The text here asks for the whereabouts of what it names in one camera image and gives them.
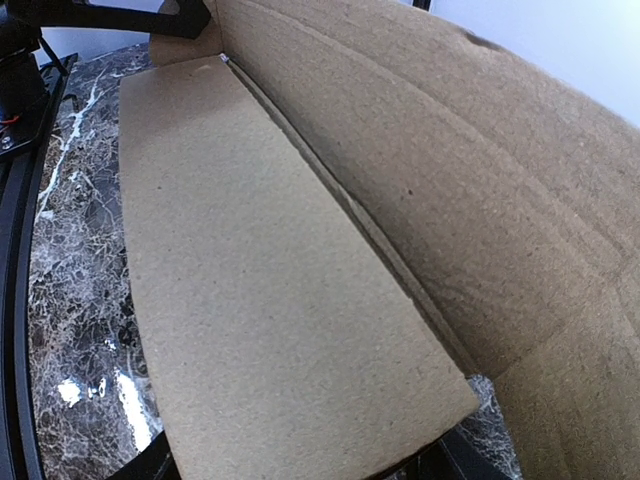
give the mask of open box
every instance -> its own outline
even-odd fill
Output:
[[[133,298],[184,478],[375,475],[471,413],[478,372],[526,478],[636,478],[638,131],[391,1],[208,6],[121,91]]]

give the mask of white wall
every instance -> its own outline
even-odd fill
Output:
[[[431,11],[640,126],[640,0],[432,0]]]
[[[162,0],[94,0],[91,3],[156,12]],[[145,33],[82,28],[44,28],[43,34],[59,57],[77,52],[83,59],[146,42],[149,39],[149,35]],[[42,50],[36,52],[36,58],[40,64],[49,61]]]

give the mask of marble surface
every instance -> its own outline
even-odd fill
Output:
[[[147,45],[78,63],[47,154],[30,276],[36,428],[49,480],[102,480],[162,431],[129,287],[118,179],[118,86],[151,68]],[[491,382],[457,428],[521,479]],[[389,480],[404,479],[398,472]]]

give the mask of red wire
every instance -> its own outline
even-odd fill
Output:
[[[20,115],[16,115],[10,120],[2,120],[0,121],[0,125],[11,125],[12,123],[16,123],[18,120],[20,120]]]

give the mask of cardboard box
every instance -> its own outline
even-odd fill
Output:
[[[185,478],[372,475],[473,409],[451,359],[495,382],[526,478],[637,478],[638,131],[392,1],[209,5],[210,41],[156,38],[154,61],[215,44],[236,75],[192,60],[121,99]]]

